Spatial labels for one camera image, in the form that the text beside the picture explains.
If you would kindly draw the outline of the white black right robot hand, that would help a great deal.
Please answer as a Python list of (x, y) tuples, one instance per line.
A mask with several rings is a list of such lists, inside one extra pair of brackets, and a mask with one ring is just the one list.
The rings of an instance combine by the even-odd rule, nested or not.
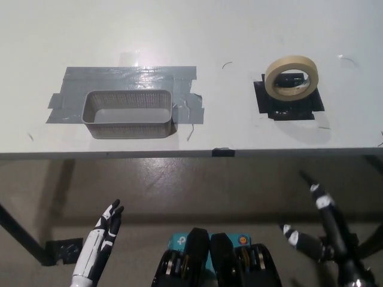
[(309, 185), (326, 235), (316, 239), (297, 231), (290, 224), (281, 224), (279, 227), (288, 243), (316, 262), (336, 263), (339, 286), (376, 286), (374, 275), (363, 265), (357, 253), (355, 235), (350, 232), (335, 201), (324, 185), (302, 170), (299, 174)]

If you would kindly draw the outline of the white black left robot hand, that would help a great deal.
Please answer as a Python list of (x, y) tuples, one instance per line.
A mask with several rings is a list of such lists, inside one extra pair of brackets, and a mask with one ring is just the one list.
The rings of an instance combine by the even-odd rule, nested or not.
[(117, 199), (99, 218), (85, 241), (71, 279), (71, 287), (97, 286), (121, 226), (124, 207)]

